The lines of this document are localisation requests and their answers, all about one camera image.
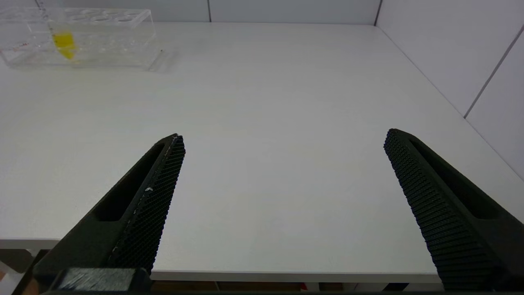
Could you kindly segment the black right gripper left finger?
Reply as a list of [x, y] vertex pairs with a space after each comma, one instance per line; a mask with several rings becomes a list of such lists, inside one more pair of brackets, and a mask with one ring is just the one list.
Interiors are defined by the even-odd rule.
[[183, 136], [156, 142], [35, 265], [35, 279], [47, 287], [71, 268], [151, 273], [184, 158]]

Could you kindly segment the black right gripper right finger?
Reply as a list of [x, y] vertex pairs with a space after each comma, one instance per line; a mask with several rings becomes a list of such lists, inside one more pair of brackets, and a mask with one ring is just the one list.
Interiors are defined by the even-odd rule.
[[412, 134], [390, 129], [384, 150], [444, 290], [521, 293], [522, 222]]

